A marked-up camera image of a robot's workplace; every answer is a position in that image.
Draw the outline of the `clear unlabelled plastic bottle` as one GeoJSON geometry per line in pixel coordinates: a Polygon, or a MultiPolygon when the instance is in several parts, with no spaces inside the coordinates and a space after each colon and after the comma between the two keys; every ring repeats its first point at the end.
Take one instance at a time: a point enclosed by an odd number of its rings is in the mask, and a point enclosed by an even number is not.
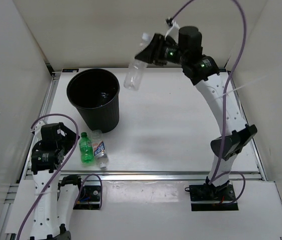
{"type": "MultiPolygon", "coordinates": [[[[138,53],[143,51],[152,40],[151,36],[147,33],[142,34],[142,40],[139,44],[138,53]]],[[[148,64],[133,58],[128,67],[128,73],[124,80],[124,87],[128,90],[137,91],[143,78],[143,74],[148,64]]]]}

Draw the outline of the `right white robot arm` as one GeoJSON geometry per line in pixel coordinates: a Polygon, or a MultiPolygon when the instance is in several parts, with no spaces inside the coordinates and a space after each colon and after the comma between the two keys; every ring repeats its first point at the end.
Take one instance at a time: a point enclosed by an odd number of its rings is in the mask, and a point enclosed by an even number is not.
{"type": "Polygon", "coordinates": [[[202,34],[197,27],[184,26],[178,31],[178,41],[160,33],[149,36],[143,34],[141,50],[135,60],[164,66],[167,63],[180,65],[184,75],[189,78],[206,100],[221,136],[210,143],[214,153],[211,171],[199,194],[216,200],[223,195],[229,185],[229,173],[233,162],[242,149],[257,133],[255,125],[248,125],[238,107],[227,97],[220,71],[214,59],[203,54],[202,34]]]}

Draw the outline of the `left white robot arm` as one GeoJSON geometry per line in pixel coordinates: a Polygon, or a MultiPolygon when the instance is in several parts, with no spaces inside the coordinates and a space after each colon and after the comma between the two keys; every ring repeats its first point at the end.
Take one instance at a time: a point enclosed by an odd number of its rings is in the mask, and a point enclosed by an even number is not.
{"type": "Polygon", "coordinates": [[[86,191],[77,175],[60,180],[60,167],[77,135],[62,122],[37,127],[35,133],[40,135],[31,155],[37,204],[30,239],[69,240],[75,200],[82,199],[86,191]]]}

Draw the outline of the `black plastic waste bin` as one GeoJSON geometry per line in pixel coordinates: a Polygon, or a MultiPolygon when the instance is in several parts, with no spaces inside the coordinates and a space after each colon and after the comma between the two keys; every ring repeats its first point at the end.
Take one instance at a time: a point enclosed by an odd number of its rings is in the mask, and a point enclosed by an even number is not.
{"type": "Polygon", "coordinates": [[[119,92],[117,77],[110,71],[92,68],[76,74],[68,83],[67,97],[77,109],[88,128],[103,133],[112,131],[119,123],[119,92]],[[106,105],[97,107],[100,92],[112,94],[106,105]]]}

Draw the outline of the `green plastic soda bottle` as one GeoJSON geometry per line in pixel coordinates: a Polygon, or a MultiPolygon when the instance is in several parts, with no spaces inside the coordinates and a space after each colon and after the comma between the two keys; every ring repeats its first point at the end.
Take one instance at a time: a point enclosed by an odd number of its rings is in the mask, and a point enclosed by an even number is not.
{"type": "Polygon", "coordinates": [[[92,142],[86,132],[81,133],[79,149],[82,163],[89,164],[94,160],[92,142]]]}

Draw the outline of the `clear bottle white blue label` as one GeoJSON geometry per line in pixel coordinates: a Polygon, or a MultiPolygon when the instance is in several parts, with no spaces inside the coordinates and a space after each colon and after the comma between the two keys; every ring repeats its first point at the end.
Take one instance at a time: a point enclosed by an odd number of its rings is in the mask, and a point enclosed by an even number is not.
{"type": "Polygon", "coordinates": [[[92,148],[94,159],[101,170],[105,170],[108,165],[108,156],[105,143],[103,141],[103,133],[101,130],[92,131],[92,148]]]}

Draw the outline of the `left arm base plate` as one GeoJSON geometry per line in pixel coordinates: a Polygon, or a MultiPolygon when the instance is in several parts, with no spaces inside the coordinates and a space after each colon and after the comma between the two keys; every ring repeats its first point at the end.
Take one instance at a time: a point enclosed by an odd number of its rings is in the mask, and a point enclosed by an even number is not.
{"type": "Polygon", "coordinates": [[[74,210],[100,210],[102,200],[102,188],[98,183],[85,184],[80,193],[77,203],[74,205],[74,210]]]}

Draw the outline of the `aluminium table frame rail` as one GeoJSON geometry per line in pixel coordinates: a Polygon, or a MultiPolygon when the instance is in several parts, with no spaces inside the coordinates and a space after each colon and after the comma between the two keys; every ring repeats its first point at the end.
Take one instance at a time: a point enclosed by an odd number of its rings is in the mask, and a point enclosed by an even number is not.
{"type": "Polygon", "coordinates": [[[192,211],[185,188],[201,184],[219,136],[207,103],[177,68],[151,68],[138,91],[119,94],[120,121],[104,134],[106,171],[84,165],[76,150],[62,176],[99,174],[100,210],[75,210],[74,240],[282,240],[282,204],[264,180],[254,143],[235,159],[237,211],[192,211]]]}

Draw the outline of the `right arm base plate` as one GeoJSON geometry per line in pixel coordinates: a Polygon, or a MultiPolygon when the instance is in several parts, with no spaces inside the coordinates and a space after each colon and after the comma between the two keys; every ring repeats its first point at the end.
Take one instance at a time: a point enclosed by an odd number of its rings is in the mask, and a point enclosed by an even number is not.
{"type": "Polygon", "coordinates": [[[232,184],[213,193],[207,184],[189,185],[184,189],[190,195],[192,212],[238,211],[232,184]]]}

